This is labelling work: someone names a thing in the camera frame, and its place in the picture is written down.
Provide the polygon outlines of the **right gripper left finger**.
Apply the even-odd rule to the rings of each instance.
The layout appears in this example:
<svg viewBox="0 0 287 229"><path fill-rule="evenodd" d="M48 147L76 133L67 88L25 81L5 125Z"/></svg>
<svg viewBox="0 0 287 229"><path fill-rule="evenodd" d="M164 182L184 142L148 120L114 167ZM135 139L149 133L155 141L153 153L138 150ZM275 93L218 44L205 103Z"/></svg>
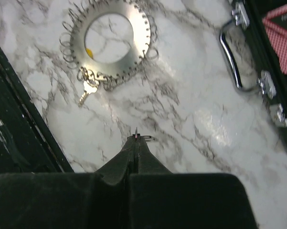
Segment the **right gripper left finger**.
<svg viewBox="0 0 287 229"><path fill-rule="evenodd" d="M0 175L0 229L87 229L98 173Z"/></svg>

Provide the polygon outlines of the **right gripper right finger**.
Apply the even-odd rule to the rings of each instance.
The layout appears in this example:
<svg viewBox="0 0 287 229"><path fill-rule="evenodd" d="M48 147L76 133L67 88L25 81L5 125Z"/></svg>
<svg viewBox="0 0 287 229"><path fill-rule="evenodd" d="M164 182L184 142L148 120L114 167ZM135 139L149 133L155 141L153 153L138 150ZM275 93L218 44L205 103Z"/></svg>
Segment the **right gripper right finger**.
<svg viewBox="0 0 287 229"><path fill-rule="evenodd" d="M150 154L145 139L135 143L136 172L129 177L131 229L256 229L242 182L227 173L143 172Z"/></svg>

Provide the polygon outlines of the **yellow tag key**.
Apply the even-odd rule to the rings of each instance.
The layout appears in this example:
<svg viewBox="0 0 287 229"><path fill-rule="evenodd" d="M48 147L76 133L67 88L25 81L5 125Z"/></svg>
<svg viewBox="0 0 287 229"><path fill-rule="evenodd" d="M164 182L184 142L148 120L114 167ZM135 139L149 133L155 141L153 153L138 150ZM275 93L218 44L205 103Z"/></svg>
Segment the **yellow tag key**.
<svg viewBox="0 0 287 229"><path fill-rule="evenodd" d="M99 88L99 80L98 77L99 75L95 75L95 73L87 69L86 67L81 66L79 68L79 71L77 73L77 80L83 82L84 86L84 92L79 100L79 107L82 107L85 100L90 94L96 93L98 88Z"/></svg>

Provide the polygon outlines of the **metal keyring disc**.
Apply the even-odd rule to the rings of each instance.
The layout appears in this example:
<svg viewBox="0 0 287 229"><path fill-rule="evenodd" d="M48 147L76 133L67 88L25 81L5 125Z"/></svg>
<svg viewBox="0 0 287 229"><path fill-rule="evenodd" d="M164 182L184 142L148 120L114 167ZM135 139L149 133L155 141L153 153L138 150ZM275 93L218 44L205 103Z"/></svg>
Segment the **metal keyring disc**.
<svg viewBox="0 0 287 229"><path fill-rule="evenodd" d="M111 91L158 55L154 18L137 0L84 0L67 13L61 52L79 80Z"/></svg>

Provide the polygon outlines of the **black white tag key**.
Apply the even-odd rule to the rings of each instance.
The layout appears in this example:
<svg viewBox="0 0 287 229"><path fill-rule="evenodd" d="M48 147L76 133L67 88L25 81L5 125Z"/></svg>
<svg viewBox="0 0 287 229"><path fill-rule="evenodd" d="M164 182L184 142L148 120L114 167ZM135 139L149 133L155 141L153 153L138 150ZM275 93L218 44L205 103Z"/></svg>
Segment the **black white tag key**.
<svg viewBox="0 0 287 229"><path fill-rule="evenodd" d="M146 142L153 142L153 141L156 141L156 137L153 137L151 135L141 135L138 133L138 128L136 127L135 129L135 133L134 133L134 138L135 140L137 141L138 139L141 139L143 138Z"/></svg>

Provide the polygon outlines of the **black poker chip case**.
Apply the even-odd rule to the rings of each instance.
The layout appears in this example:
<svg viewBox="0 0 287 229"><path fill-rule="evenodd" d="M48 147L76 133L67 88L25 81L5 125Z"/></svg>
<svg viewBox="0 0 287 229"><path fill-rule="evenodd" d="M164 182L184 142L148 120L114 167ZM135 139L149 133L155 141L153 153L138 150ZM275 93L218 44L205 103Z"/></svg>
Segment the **black poker chip case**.
<svg viewBox="0 0 287 229"><path fill-rule="evenodd" d="M281 72L279 59L262 22L269 11L287 4L287 0L232 0L230 4L231 19L220 29L219 42L235 87L243 93L261 91L272 122L287 146L287 75ZM242 29L254 59L258 79L251 87L243 86L234 55L225 38L233 27Z"/></svg>

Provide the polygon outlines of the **black mounting rail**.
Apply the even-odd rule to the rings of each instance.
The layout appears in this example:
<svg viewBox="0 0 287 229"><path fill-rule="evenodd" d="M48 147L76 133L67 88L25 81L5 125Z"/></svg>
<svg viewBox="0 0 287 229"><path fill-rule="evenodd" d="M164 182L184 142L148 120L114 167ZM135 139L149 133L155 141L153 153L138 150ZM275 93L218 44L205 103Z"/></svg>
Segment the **black mounting rail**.
<svg viewBox="0 0 287 229"><path fill-rule="evenodd" d="M0 174L73 172L0 47Z"/></svg>

